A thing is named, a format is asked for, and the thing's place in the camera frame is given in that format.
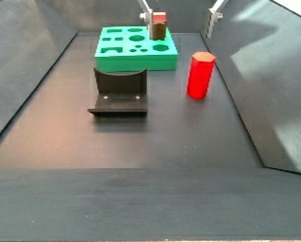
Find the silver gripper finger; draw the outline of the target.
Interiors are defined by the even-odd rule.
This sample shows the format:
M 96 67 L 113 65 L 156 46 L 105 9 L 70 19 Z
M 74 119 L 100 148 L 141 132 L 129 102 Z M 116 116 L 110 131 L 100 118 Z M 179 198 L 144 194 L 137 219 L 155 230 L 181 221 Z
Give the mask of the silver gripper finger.
M 208 8 L 209 12 L 209 19 L 208 19 L 208 26 L 205 30 L 205 38 L 209 39 L 212 36 L 212 30 L 213 30 L 213 24 L 217 21 L 217 19 L 221 18 L 221 9 L 224 5 L 227 4 L 228 0 L 216 0 L 212 7 Z
M 149 8 L 149 5 L 147 3 L 147 0 L 136 0 L 137 4 L 141 9 L 141 13 L 139 14 L 139 17 L 144 20 L 144 23 L 147 25 L 148 29 L 148 36 L 152 38 L 152 9 Z

